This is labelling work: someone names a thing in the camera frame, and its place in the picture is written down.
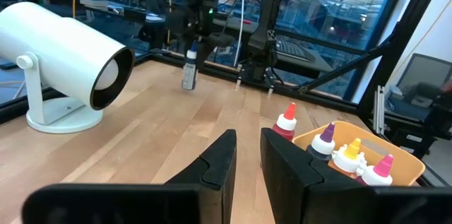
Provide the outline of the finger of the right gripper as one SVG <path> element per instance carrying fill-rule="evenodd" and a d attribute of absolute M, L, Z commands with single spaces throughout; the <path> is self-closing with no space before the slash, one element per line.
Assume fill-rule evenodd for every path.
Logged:
<path fill-rule="evenodd" d="M 234 37 L 223 33 L 212 33 L 209 36 L 201 36 L 197 42 L 197 69 L 204 67 L 204 61 L 216 47 L 232 46 Z"/>

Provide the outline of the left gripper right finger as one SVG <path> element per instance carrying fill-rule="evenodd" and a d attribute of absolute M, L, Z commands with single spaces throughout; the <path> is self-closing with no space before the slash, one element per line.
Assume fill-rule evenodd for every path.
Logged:
<path fill-rule="evenodd" d="M 276 224 L 376 224 L 370 189 L 269 128 L 261 162 Z"/>

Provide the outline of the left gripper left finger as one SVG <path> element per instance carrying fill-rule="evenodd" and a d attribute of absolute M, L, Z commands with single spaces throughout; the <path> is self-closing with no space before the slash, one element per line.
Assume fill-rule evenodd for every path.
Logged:
<path fill-rule="evenodd" d="M 228 129 L 192 163 L 166 181 L 192 186 L 167 214 L 169 224 L 230 224 L 237 166 L 237 134 Z"/>

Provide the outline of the purple-capped food coloring bottle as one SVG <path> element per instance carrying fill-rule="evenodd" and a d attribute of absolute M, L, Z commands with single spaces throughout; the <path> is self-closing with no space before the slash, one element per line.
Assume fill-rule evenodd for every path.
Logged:
<path fill-rule="evenodd" d="M 324 163 L 332 160 L 332 153 L 335 148 L 334 131 L 335 124 L 331 122 L 321 134 L 315 135 L 311 144 L 307 146 L 307 152 Z"/>

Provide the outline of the blue-capped food coloring bottle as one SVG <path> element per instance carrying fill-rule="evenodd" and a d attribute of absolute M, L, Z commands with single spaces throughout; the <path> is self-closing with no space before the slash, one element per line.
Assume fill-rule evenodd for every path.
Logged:
<path fill-rule="evenodd" d="M 196 87 L 196 77 L 197 77 L 197 42 L 193 42 L 191 48 L 187 51 L 184 67 L 183 67 L 183 79 L 182 88 L 184 90 L 194 90 Z"/>

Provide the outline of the yellow-capped food coloring bottle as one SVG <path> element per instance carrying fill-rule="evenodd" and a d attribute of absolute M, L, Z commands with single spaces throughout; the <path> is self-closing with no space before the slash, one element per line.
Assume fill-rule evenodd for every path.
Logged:
<path fill-rule="evenodd" d="M 367 167 L 367 160 L 360 147 L 359 138 L 350 144 L 344 144 L 337 151 L 333 151 L 332 160 L 329 161 L 328 166 L 348 177 L 357 178 Z"/>

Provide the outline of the pink-capped food coloring bottle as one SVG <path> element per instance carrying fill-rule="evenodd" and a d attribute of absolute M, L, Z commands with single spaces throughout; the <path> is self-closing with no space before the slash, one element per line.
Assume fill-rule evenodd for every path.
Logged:
<path fill-rule="evenodd" d="M 369 186 L 390 186 L 393 178 L 391 168 L 394 157 L 391 154 L 386 155 L 375 165 L 368 165 L 357 170 L 356 180 Z"/>

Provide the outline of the yellow plastic bin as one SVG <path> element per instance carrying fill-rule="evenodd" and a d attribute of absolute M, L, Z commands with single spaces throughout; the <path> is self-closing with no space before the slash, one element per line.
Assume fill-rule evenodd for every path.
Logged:
<path fill-rule="evenodd" d="M 333 135 L 335 148 L 333 151 L 337 151 L 344 144 L 350 144 L 356 138 L 359 138 L 361 140 L 360 150 L 364 152 L 367 166 L 377 164 L 388 154 L 394 157 L 391 168 L 391 176 L 393 178 L 392 186 L 411 186 L 425 171 L 425 165 L 421 160 L 392 143 L 353 124 L 342 121 L 335 121 L 333 123 L 335 124 Z M 292 142 L 300 148 L 307 150 L 307 146 L 311 144 L 315 135 L 321 134 L 327 126 L 328 124 L 297 136 L 293 138 Z"/>

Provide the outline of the red-capped food coloring bottle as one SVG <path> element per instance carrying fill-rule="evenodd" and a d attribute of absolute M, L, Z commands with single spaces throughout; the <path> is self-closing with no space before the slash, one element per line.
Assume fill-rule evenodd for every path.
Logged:
<path fill-rule="evenodd" d="M 280 114 L 276 123 L 273 125 L 273 131 L 280 134 L 288 141 L 292 141 L 295 135 L 297 119 L 295 118 L 296 104 L 290 103 L 284 113 Z"/>

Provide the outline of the black laptop keyboard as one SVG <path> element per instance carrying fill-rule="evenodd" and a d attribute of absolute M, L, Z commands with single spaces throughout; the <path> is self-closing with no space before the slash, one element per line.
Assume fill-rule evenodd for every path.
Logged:
<path fill-rule="evenodd" d="M 310 63 L 315 62 L 315 57 L 308 51 L 305 51 L 293 42 L 278 40 L 276 42 L 278 54 L 283 54 L 289 57 L 298 58 Z"/>

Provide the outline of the silver aluminium extrusion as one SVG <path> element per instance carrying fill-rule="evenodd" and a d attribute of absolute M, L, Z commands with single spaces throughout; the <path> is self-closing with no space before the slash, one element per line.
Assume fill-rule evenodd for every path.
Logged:
<path fill-rule="evenodd" d="M 377 86 L 374 94 L 373 129 L 379 135 L 384 135 L 385 123 L 385 92 L 383 86 Z"/>

